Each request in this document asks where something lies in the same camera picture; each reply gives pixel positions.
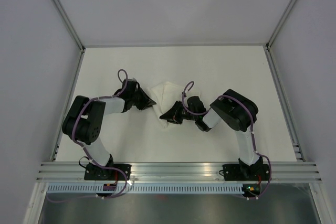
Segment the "white cloth napkin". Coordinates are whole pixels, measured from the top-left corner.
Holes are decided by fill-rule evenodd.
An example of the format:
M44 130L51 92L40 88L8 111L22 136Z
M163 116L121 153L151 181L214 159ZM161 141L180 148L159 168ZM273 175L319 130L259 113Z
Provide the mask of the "white cloth napkin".
M159 119L159 117L167 112L176 101L182 101L183 90L183 86L168 81L151 88L145 88L146 94L156 102L156 105L154 105L152 109L154 110L160 126L163 127L164 130L170 130L181 125L179 123L168 123L166 120ZM195 125L194 121L183 120L183 123L185 121L190 125Z

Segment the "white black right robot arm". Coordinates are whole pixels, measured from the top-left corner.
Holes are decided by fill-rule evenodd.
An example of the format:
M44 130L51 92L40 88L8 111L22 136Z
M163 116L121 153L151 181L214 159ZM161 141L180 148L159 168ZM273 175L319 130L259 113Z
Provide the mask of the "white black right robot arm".
M218 172L226 181L266 181L269 179L269 165L257 154L253 137L253 125L257 120L258 107L236 91L229 89L210 104L206 110L198 96L187 98L187 103L176 101L160 116L172 124L184 120L194 121L202 132L208 132L220 122L225 122L235 131L239 158L238 164L226 164Z

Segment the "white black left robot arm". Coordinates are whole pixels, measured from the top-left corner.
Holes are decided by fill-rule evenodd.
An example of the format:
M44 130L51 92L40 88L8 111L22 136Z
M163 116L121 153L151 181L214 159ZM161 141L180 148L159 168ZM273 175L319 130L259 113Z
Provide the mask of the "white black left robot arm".
M143 111L156 105L134 79L122 81L122 87L112 96L88 98L75 97L63 123L62 132L80 146L88 164L84 166L84 180L127 181L129 168L116 166L113 157L106 150L100 132L103 118L109 114L128 112L132 107Z

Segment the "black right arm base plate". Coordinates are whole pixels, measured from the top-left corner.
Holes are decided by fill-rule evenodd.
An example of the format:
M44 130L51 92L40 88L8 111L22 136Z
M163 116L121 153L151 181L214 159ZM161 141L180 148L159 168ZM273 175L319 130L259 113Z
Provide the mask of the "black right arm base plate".
M241 166L239 164L226 164L222 166L219 174L225 181L267 181L270 177L269 166Z

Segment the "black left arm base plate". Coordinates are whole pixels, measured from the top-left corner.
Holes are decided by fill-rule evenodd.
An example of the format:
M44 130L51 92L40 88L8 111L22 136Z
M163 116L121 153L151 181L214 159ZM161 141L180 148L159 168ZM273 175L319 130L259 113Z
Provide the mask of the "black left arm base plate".
M131 165L130 164L114 164L114 168L123 171L126 175L127 180L129 180L131 175ZM91 181L103 181L103 180L117 180L125 181L125 177L117 170L102 169L93 164L88 164L85 170L84 180Z

